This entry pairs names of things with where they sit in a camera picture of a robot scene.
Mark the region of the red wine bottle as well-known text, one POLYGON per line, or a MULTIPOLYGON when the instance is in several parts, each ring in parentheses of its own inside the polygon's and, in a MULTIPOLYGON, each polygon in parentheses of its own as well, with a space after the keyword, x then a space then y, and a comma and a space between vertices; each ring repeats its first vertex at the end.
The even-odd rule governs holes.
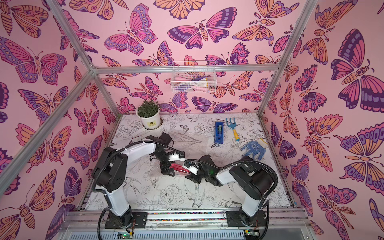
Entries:
POLYGON ((186 174, 186 175, 191 174, 191 172, 188 169, 185 169, 180 164, 171 164, 171 168, 174 169, 174 171, 176 171, 176 172, 178 172, 180 174, 186 174))

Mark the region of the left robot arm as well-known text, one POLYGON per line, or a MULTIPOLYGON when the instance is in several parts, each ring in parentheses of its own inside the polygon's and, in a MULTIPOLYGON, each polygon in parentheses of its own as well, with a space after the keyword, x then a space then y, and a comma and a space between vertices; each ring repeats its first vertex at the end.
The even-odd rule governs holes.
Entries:
POLYGON ((121 149, 105 148, 93 170, 92 192, 103 194, 113 215, 129 215, 131 206, 123 190, 128 164, 147 155, 154 156, 160 161, 163 175, 174 175, 171 165, 175 161, 184 161, 185 152, 170 147, 171 141, 170 135, 162 133, 158 138, 148 136, 143 141, 130 143, 121 149))

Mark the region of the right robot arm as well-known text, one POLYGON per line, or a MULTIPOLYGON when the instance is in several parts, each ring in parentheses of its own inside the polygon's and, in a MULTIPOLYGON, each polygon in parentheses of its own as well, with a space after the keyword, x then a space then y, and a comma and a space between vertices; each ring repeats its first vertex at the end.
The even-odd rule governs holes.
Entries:
POLYGON ((241 214, 248 219, 252 219, 263 209, 279 180, 277 173, 270 166, 249 156, 218 167, 210 155, 205 155, 199 160, 185 160, 183 168, 191 172, 186 178, 196 184, 200 184, 203 179, 215 187, 237 183, 246 193, 241 214))

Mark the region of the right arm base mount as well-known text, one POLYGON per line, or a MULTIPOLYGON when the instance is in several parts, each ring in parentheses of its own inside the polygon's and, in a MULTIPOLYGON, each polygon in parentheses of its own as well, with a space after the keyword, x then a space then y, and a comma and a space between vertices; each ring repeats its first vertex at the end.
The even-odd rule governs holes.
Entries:
POLYGON ((228 227, 265 227, 268 217, 265 211, 258 211, 253 217, 249 217, 242 211, 226 211, 224 218, 228 227))

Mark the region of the clear bubble wrap sheet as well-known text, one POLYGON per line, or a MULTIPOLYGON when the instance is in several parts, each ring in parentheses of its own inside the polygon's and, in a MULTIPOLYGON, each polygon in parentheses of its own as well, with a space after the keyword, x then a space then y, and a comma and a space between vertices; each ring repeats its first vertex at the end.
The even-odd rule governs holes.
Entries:
POLYGON ((213 186, 222 186, 216 178, 220 168, 215 165, 210 155, 204 155, 198 160, 185 160, 182 164, 172 161, 173 157, 184 157, 184 155, 177 152, 155 152, 150 154, 150 161, 159 161, 162 175, 175 177, 178 172, 195 184, 205 180, 213 186))

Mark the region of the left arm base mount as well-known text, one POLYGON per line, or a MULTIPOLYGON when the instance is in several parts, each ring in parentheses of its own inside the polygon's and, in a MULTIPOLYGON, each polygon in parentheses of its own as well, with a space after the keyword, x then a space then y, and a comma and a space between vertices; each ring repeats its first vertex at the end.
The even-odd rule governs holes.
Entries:
POLYGON ((128 213, 122 217, 109 213, 105 229, 144 229, 147 218, 147 212, 128 213))

